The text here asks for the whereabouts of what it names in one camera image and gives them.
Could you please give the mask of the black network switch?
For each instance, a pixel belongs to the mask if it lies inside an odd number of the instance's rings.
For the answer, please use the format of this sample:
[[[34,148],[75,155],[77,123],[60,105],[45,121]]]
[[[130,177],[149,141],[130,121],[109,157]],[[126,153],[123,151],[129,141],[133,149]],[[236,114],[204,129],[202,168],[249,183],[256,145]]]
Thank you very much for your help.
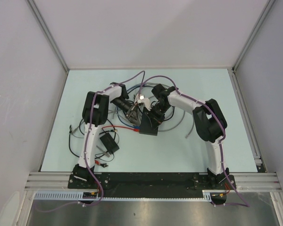
[[[141,117],[141,123],[139,128],[139,133],[142,135],[157,136],[158,128],[154,129],[152,126],[152,121],[149,116],[149,111],[144,109]]]

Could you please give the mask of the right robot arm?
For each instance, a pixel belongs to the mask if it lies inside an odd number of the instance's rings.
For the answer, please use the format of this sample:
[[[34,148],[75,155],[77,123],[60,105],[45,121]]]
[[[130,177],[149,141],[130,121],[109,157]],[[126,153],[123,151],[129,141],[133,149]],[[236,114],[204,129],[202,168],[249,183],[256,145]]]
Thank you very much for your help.
[[[219,189],[225,184],[229,169],[225,166],[224,154],[220,150],[220,141],[227,128],[227,122],[217,101],[210,99],[199,104],[180,95],[174,86],[165,88],[162,84],[156,85],[151,92],[158,102],[150,110],[146,107],[143,109],[140,133],[156,136],[170,107],[177,107],[191,114],[197,134],[206,142],[209,159],[208,184]]]

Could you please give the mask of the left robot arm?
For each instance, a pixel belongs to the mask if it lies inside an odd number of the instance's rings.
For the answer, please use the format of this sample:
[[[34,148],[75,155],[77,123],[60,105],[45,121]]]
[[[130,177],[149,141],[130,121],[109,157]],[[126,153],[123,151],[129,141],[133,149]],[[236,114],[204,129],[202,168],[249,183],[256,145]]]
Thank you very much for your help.
[[[122,83],[111,83],[103,91],[89,91],[83,107],[84,139],[82,152],[72,175],[84,188],[94,185],[95,177],[92,168],[95,166],[95,148],[100,131],[108,119],[109,104],[120,98],[121,103],[129,98],[126,86]]]

